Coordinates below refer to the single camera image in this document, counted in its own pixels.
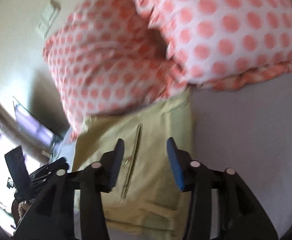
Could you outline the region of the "lavender bed sheet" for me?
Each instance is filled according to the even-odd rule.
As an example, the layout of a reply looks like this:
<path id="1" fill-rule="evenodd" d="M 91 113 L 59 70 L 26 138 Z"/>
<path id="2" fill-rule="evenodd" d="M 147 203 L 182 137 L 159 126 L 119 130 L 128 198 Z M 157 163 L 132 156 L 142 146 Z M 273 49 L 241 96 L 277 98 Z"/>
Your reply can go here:
<path id="1" fill-rule="evenodd" d="M 279 236 L 292 226 L 292 71 L 235 92 L 193 89 L 192 157 L 243 178 Z M 77 140 L 59 155 L 72 169 Z M 108 226 L 112 239 L 153 239 Z"/>

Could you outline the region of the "left polka dot pillow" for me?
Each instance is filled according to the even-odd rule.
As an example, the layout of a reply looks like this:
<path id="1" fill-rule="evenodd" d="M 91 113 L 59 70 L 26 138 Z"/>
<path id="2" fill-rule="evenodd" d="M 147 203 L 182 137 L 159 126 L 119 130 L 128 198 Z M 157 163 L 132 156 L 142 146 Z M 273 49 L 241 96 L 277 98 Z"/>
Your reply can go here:
<path id="1" fill-rule="evenodd" d="M 183 92 L 130 0 L 85 0 L 45 43 L 43 58 L 72 136 L 92 115 L 125 112 Z"/>

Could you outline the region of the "black flat television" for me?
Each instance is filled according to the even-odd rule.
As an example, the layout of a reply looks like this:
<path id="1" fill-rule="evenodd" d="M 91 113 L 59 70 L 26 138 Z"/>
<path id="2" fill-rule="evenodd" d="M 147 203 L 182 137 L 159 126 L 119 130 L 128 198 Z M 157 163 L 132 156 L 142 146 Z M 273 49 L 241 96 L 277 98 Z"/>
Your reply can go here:
<path id="1" fill-rule="evenodd" d="M 62 138 L 34 118 L 15 98 L 13 98 L 13 106 L 19 130 L 52 153 L 62 142 Z"/>

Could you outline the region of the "right polka dot pillow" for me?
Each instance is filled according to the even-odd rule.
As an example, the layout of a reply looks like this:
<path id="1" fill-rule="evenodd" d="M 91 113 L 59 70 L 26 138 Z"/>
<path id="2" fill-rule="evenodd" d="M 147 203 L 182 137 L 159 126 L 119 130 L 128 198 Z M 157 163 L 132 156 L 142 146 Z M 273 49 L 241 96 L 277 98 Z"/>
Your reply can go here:
<path id="1" fill-rule="evenodd" d="M 239 89 L 292 71 L 292 0 L 132 0 L 184 82 Z"/>

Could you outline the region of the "polka dot pillow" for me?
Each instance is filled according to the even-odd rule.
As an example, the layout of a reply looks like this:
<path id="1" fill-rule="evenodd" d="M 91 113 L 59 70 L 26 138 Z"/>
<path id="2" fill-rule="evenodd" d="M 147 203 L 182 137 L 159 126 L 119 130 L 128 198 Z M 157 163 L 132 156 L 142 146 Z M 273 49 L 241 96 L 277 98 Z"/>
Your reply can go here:
<path id="1" fill-rule="evenodd" d="M 130 0 L 85 0 L 45 43 L 43 58 L 72 136 L 92 115 L 125 112 L 183 92 Z"/>
<path id="2" fill-rule="evenodd" d="M 184 82 L 239 89 L 292 71 L 292 0 L 132 0 Z"/>

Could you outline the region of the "khaki pants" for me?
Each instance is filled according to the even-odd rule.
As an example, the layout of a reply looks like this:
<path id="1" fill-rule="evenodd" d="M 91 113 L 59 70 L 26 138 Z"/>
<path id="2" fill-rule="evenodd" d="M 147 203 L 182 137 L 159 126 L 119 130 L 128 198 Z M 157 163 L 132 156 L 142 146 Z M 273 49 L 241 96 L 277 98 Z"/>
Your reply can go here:
<path id="1" fill-rule="evenodd" d="M 102 194 L 108 226 L 153 239 L 182 235 L 189 200 L 175 184 L 166 142 L 192 151 L 193 120 L 188 91 L 121 116 L 91 116 L 75 145 L 72 169 L 98 161 L 123 139 L 125 151 L 116 186 Z"/>

